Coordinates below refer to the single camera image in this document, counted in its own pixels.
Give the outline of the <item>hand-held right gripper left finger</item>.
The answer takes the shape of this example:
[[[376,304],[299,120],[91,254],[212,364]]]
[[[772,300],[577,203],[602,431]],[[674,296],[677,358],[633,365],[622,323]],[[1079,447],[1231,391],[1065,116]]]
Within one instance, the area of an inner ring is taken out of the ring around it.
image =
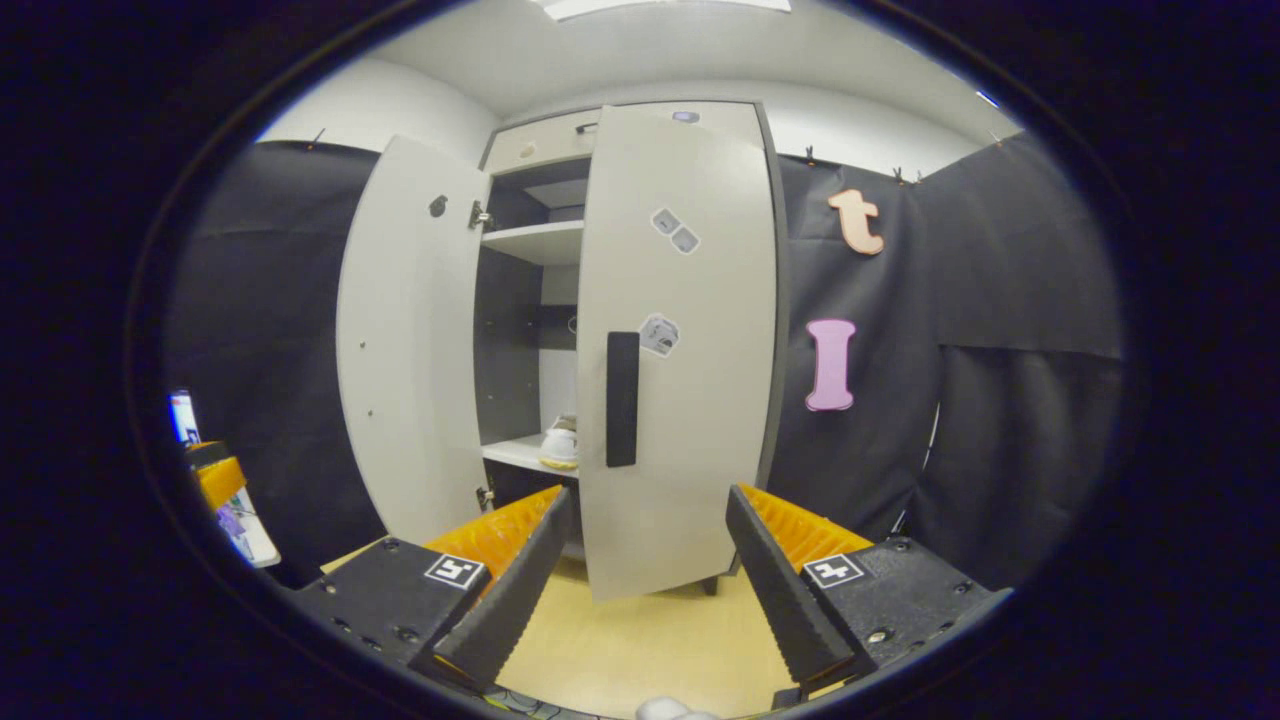
[[[463,691],[488,691],[561,559],[571,500],[554,486],[426,544],[388,536],[293,591],[352,650]]]

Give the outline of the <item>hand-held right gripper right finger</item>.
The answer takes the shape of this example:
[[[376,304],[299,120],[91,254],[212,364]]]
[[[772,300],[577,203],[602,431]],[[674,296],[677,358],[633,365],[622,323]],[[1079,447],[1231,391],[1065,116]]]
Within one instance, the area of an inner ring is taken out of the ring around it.
[[[873,542],[754,487],[730,491],[724,520],[783,664],[804,692],[914,659],[1009,596],[916,539]]]

